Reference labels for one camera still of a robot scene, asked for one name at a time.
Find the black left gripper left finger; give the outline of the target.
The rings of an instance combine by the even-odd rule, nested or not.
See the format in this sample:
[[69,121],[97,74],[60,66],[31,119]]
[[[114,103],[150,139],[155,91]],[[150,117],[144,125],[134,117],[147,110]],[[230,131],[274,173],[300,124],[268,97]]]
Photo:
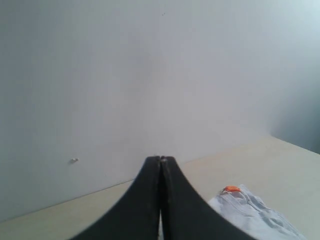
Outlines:
[[145,159],[122,197],[73,240],[157,240],[159,234],[160,157]]

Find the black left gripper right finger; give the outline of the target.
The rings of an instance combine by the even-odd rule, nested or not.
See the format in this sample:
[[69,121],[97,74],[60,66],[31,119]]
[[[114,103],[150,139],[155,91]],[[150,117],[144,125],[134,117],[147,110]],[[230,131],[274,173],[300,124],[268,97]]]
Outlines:
[[160,211],[165,240],[252,240],[198,194],[172,156],[160,158]]

